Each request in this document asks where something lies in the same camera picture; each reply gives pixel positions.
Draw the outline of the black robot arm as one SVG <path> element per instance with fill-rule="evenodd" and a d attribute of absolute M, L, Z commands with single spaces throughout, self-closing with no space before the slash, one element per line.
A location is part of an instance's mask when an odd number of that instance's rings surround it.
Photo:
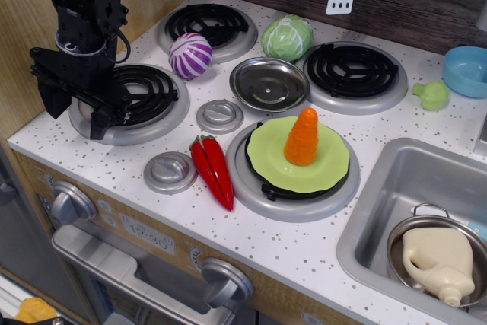
<path fill-rule="evenodd" d="M 31 72 L 46 111 L 58 118 L 76 98 L 93 108 L 90 137 L 129 116 L 129 93 L 115 79 L 117 41 L 128 9 L 121 0 L 51 0 L 58 15 L 56 50 L 34 47 Z"/>

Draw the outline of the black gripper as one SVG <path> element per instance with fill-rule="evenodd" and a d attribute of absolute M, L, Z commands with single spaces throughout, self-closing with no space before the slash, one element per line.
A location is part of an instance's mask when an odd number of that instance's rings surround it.
<path fill-rule="evenodd" d="M 34 47 L 31 72 L 46 112 L 59 118 L 75 97 L 92 106 L 90 139 L 102 140 L 106 131 L 128 115 L 129 92 L 115 81 L 115 63 L 104 53 L 73 56 Z"/>

